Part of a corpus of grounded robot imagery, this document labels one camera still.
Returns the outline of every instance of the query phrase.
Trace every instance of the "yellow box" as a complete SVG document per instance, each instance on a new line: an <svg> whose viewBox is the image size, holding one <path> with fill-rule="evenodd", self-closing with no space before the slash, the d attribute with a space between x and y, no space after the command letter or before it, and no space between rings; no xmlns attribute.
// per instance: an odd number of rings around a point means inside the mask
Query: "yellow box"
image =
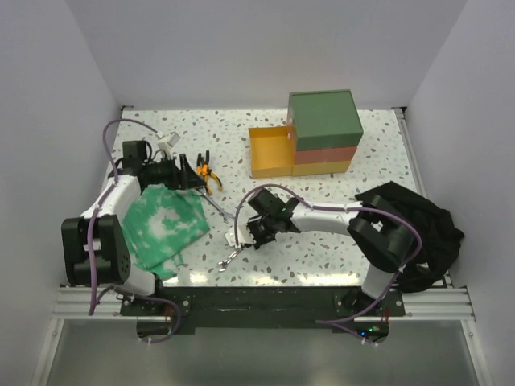
<svg viewBox="0 0 515 386"><path fill-rule="evenodd" d="M253 178L291 175L293 150L285 126L252 127L249 129L249 136Z"/></svg>
<svg viewBox="0 0 515 386"><path fill-rule="evenodd" d="M325 175L326 173L344 173L350 161L304 163L293 165L291 175Z"/></svg>

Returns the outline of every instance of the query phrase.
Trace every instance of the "orange pliers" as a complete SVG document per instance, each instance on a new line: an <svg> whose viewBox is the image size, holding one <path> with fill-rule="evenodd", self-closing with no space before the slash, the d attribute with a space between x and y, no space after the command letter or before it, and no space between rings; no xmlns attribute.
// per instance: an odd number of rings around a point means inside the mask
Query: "orange pliers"
<svg viewBox="0 0 515 386"><path fill-rule="evenodd" d="M206 150L205 158L202 157L201 153L199 153L199 155L197 156L197 158L196 158L196 173L199 176L201 176L204 179L204 181L206 182L206 192L209 195L212 194L212 191L208 185L209 177L211 177L212 179L214 179L216 181L216 183L218 184L218 190L222 191L222 189L223 189L222 182L220 181L218 176L215 173L213 173L213 171L209 168L209 150Z"/></svg>

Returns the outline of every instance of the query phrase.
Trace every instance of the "black mounting plate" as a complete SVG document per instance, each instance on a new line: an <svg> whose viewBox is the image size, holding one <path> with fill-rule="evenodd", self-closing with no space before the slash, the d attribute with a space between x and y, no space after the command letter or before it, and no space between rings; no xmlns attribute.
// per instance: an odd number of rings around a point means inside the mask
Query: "black mounting plate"
<svg viewBox="0 0 515 386"><path fill-rule="evenodd" d="M328 328L316 319L338 319L360 310L346 307L343 298L360 287L165 287L159 297L175 302L183 321L178 334L196 328ZM402 295L390 291L366 316L404 316ZM122 305L122 316L164 316L164 307L138 301ZM161 321L138 322L154 325ZM354 326L362 323L346 323Z"/></svg>

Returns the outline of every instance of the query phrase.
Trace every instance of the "terrazzo surface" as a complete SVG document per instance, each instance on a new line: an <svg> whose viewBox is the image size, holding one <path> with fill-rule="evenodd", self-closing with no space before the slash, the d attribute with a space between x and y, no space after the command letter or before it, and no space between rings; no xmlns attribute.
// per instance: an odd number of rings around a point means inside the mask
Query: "terrazzo surface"
<svg viewBox="0 0 515 386"><path fill-rule="evenodd" d="M415 190L395 113L390 110L359 111L364 136L346 173L303 177L252 179L250 177L249 127L285 125L286 110L125 110L122 117L143 121L163 133L181 137L175 148L195 167L199 152L210 150L210 166L224 184L213 189L213 198L226 210L235 211L243 195L263 183L280 183L316 203L345 203L354 195L393 180ZM157 137L143 127L121 123L113 148L122 156L122 142L145 138L157 149ZM281 191L279 197L287 199ZM352 239L322 232L278 234L277 242L261 249L244 250L219 273L218 261L232 249L224 234L222 217L203 200L211 230L183 250L184 264L165 285L196 286L298 286L360 285L369 263ZM241 220L254 214L245 206Z"/></svg>

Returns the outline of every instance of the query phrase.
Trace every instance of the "green and white tie-dye cloth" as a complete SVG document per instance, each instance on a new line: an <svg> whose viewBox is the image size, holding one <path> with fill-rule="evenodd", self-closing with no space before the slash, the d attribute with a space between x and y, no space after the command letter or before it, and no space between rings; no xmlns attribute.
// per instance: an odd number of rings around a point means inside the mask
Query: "green and white tie-dye cloth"
<svg viewBox="0 0 515 386"><path fill-rule="evenodd" d="M194 192L155 185L130 206L122 230L133 264L165 280L183 264L180 251L201 238L209 225Z"/></svg>

